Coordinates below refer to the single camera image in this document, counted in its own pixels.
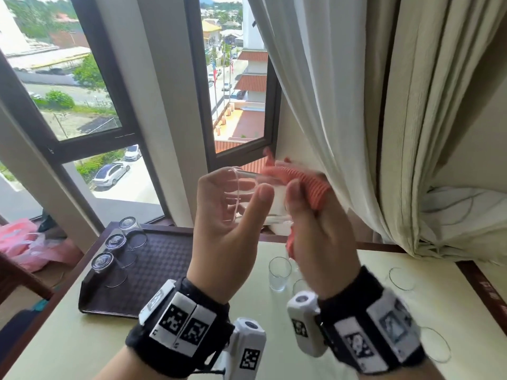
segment wooden table edge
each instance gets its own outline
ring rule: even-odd
[[[7,372],[9,372],[9,370],[14,365],[16,360],[19,358],[19,356],[21,356],[24,349],[34,338],[39,329],[41,329],[41,326],[46,322],[50,314],[54,311],[56,306],[60,303],[60,301],[67,294],[69,289],[76,282],[79,275],[81,275],[83,270],[88,266],[88,263],[92,260],[93,256],[95,256],[98,249],[105,242],[111,231],[117,227],[118,227],[117,222],[111,222],[107,226],[104,232],[102,232],[102,234],[98,237],[98,239],[93,243],[88,252],[85,253],[81,261],[79,261],[79,263],[68,275],[67,279],[64,281],[60,289],[55,292],[55,294],[53,295],[51,300],[49,300],[49,302],[46,304],[41,313],[35,318],[35,320],[32,322],[32,324],[29,326],[26,332],[16,342],[16,344],[11,349],[7,357],[3,360],[2,363],[0,363],[0,379],[2,379],[7,374]],[[180,228],[168,225],[144,224],[143,228],[145,230],[153,230],[153,231],[173,230],[178,232],[181,231],[185,231],[188,233],[193,232],[192,228]],[[285,242],[287,242],[287,236],[260,234],[259,241],[284,244]],[[394,244],[357,242],[357,245],[358,249],[362,250],[391,252],[391,253],[406,253],[400,246]],[[507,335],[507,305],[503,300],[501,300],[501,298],[500,301],[498,300],[496,302],[491,301],[491,291],[488,292],[487,290],[485,290],[485,287],[487,287],[488,284],[490,288],[492,288],[493,286],[491,285],[490,281],[482,274],[481,270],[474,262],[462,262],[462,263],[465,264],[456,263],[456,265],[461,270],[466,280],[470,283],[475,293],[477,293],[479,298],[482,300],[488,312],[496,320],[500,328],[504,331],[505,335]]]

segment window frame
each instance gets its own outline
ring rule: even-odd
[[[122,126],[62,141],[58,140],[1,51],[0,99],[3,100],[12,117],[41,152],[99,232],[102,232],[105,226],[67,174],[63,165],[108,151],[127,148],[130,145],[137,144],[139,146],[162,211],[167,218],[171,218],[98,5],[95,0],[71,0],[71,3]]]
[[[264,157],[263,151],[265,147],[269,147],[271,152],[276,154],[282,90],[269,57],[263,137],[220,153],[215,152],[212,110],[208,93],[208,72],[204,41],[202,39],[200,4],[199,0],[184,0],[184,5],[208,172],[227,166],[246,165],[252,161],[261,159]]]

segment white tabletop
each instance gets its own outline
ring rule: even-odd
[[[507,373],[507,338],[469,286],[455,264],[419,261],[398,253],[360,251],[360,258],[385,284],[402,296],[417,322],[445,337],[452,350],[447,364],[438,364],[447,379],[504,379]],[[291,380],[356,379],[355,373],[336,362],[328,351],[314,359],[299,351],[285,310],[292,284],[301,278],[294,272],[282,293],[268,286],[268,263],[285,256],[284,244],[259,243],[259,253],[249,279],[231,300],[231,319],[245,316],[257,320],[267,332],[267,345],[257,379]],[[390,268],[393,280],[387,279]],[[74,283],[14,366],[7,380],[91,379],[122,347],[133,320],[84,315],[78,311],[81,280]],[[445,343],[430,336],[427,350],[444,357]],[[195,375],[194,379],[220,379],[217,375]]]

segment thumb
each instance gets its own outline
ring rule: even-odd
[[[257,239],[264,225],[264,220],[269,214],[274,197],[275,190],[271,185],[260,184],[253,193],[245,209],[245,214],[235,231],[243,236],[251,235]]]
[[[285,200],[296,232],[298,232],[298,230],[313,232],[319,229],[313,210],[303,196],[299,180],[295,179],[287,184]]]

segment brown tray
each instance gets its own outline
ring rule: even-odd
[[[78,308],[83,313],[137,319],[141,309],[168,280],[185,276],[192,258],[193,229],[144,226],[148,241],[136,248],[136,261],[122,270],[126,280],[115,288],[105,286],[106,276],[92,269],[81,282]],[[109,274],[117,274],[113,268]]]

